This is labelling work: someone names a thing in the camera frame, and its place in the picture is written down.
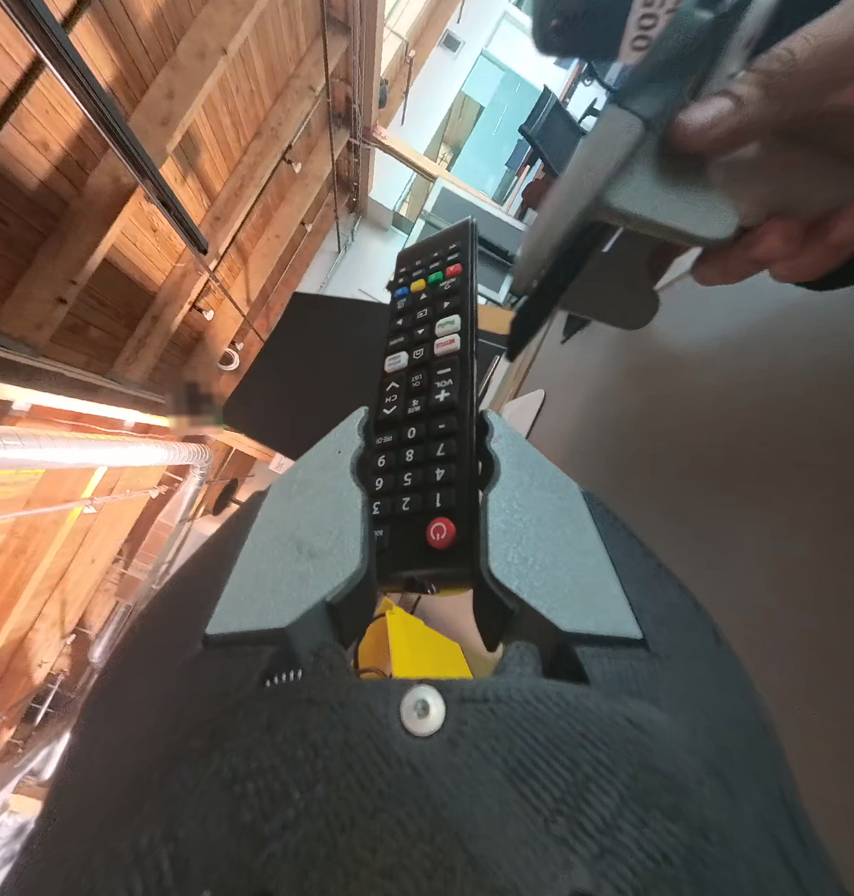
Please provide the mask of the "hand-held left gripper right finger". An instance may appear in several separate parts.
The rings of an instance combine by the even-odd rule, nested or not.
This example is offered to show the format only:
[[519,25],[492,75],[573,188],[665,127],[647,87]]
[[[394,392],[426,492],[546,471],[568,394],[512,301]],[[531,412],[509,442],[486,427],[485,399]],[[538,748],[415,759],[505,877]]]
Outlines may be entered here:
[[477,447],[473,613],[485,647],[642,644],[582,489],[496,412],[481,413]]

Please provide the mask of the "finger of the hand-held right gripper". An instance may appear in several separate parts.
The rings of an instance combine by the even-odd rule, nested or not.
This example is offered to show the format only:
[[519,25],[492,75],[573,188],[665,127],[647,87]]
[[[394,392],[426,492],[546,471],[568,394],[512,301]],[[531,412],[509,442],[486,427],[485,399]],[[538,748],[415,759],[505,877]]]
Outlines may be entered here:
[[600,196],[640,141],[640,118],[616,105],[603,109],[523,238],[514,280],[541,280],[572,267],[586,244]]
[[620,330],[638,330],[659,309],[653,277],[661,241],[612,224],[585,224],[565,237],[537,273],[538,261],[524,250],[515,267],[514,293],[521,297],[509,335],[507,358],[516,360],[557,309]]

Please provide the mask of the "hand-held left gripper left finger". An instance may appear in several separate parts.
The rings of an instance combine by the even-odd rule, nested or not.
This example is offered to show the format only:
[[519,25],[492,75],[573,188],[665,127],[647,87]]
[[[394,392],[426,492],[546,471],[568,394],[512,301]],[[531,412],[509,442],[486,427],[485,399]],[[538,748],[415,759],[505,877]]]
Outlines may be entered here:
[[268,490],[205,629],[215,644],[349,648],[376,604],[375,546],[354,410]]

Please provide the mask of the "yellow plastic bin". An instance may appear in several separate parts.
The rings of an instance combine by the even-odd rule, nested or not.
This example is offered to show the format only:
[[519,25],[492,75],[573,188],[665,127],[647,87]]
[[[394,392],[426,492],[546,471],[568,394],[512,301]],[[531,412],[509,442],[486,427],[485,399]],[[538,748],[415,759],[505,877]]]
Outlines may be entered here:
[[381,599],[354,650],[353,667],[368,679],[472,679],[461,647],[388,597]]

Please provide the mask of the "black remote control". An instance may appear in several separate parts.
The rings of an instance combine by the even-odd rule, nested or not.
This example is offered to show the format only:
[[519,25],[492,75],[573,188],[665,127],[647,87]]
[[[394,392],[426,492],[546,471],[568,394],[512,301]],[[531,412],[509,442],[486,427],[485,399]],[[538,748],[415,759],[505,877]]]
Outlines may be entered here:
[[385,592],[469,588],[479,545],[473,218],[399,252],[367,461]]

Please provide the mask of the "person's right hand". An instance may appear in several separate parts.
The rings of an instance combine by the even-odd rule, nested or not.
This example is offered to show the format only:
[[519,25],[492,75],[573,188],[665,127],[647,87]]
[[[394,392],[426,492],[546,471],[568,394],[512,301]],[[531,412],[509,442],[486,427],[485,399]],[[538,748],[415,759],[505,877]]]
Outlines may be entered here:
[[[720,156],[795,138],[854,165],[854,1],[841,2],[760,56],[725,90],[686,106],[670,127],[681,151]],[[854,202],[823,218],[774,217],[703,251],[704,287],[759,273],[815,291],[854,285]]]

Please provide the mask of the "grey aluminium-framed panel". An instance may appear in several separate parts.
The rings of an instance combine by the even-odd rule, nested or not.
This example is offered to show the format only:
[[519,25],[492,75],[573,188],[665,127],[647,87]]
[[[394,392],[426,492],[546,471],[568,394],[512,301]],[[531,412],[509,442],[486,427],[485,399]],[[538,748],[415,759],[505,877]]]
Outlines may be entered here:
[[422,242],[440,230],[472,218],[477,227],[476,271],[479,293],[503,307],[511,306],[515,256],[522,245],[525,225],[474,198],[446,181],[435,182],[420,214],[413,220],[404,247]]

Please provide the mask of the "ceiling strip light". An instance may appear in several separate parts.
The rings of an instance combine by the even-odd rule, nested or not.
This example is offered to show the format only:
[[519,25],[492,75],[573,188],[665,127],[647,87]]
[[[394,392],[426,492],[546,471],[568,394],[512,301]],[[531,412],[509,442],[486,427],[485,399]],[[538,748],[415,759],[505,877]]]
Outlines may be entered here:
[[104,402],[43,392],[18,385],[0,383],[0,400],[7,401],[19,408],[40,406],[49,409],[80,413],[86,416],[130,421],[132,423],[146,424],[155,427],[170,428],[171,426],[168,418],[161,415],[129,409],[127,407],[109,405]]

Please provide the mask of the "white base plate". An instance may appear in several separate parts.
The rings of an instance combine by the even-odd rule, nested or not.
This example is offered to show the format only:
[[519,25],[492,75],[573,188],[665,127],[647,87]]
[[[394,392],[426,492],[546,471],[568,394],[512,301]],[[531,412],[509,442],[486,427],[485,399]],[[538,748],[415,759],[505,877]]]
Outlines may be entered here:
[[543,409],[545,397],[544,389],[521,394],[504,404],[500,410],[500,416],[511,429],[527,439]]

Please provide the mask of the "black board with wooden frame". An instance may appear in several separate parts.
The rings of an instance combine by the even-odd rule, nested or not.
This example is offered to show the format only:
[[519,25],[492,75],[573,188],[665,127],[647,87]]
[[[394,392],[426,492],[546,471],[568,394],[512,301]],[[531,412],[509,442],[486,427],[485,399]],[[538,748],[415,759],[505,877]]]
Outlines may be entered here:
[[379,302],[293,293],[227,399],[224,426],[297,461],[374,404],[389,320]]

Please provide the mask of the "silver ventilation duct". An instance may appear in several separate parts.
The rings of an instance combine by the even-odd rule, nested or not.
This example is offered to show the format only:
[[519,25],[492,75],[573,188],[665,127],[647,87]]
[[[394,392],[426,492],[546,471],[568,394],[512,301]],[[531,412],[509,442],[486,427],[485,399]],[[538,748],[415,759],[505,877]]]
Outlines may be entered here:
[[187,467],[176,496],[160,516],[174,523],[156,558],[132,566],[123,579],[134,587],[119,601],[146,606],[162,586],[178,536],[212,467],[212,451],[194,442],[170,442],[106,434],[0,427],[0,626],[31,603],[72,527],[78,501],[95,499],[96,473],[113,469],[136,483],[128,498],[141,498],[146,474],[136,469]]

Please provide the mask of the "black ceiling track rail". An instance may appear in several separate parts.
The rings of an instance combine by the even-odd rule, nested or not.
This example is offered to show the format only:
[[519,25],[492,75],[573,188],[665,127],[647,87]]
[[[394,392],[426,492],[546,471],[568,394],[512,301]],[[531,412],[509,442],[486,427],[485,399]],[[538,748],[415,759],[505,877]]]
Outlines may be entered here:
[[133,130],[75,50],[68,32],[40,1],[0,1],[15,27],[33,48],[29,65],[0,106],[0,133],[36,84],[40,74],[53,73],[117,155],[148,199],[158,207],[191,253],[202,258],[209,244],[160,174]]

